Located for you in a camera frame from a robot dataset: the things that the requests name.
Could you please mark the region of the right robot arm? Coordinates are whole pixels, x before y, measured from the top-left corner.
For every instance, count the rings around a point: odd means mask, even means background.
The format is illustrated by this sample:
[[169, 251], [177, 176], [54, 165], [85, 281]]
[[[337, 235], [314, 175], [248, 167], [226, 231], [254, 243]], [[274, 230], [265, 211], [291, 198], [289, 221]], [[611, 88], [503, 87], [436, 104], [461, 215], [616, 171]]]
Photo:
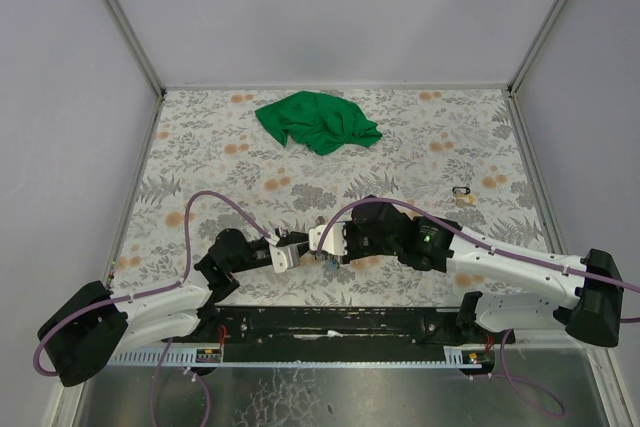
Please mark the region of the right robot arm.
[[478, 275], [518, 288], [514, 296], [465, 295], [463, 320], [489, 332], [561, 326], [578, 341], [618, 345], [624, 288], [609, 253], [536, 252], [426, 213], [410, 217], [403, 207], [375, 196], [354, 202], [344, 227], [348, 258], [393, 256], [416, 271]]

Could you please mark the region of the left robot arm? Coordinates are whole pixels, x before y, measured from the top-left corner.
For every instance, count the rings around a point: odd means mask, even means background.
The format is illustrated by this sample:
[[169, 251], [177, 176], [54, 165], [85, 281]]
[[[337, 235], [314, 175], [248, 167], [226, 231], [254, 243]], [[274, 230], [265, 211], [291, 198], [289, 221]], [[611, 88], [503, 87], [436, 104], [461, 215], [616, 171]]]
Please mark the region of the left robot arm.
[[34, 366], [72, 387], [94, 377], [113, 355], [157, 341], [223, 341], [218, 304], [238, 288], [235, 273], [293, 268], [308, 250], [306, 233], [249, 241], [241, 231], [225, 229], [184, 279], [129, 294], [90, 282], [40, 327]]

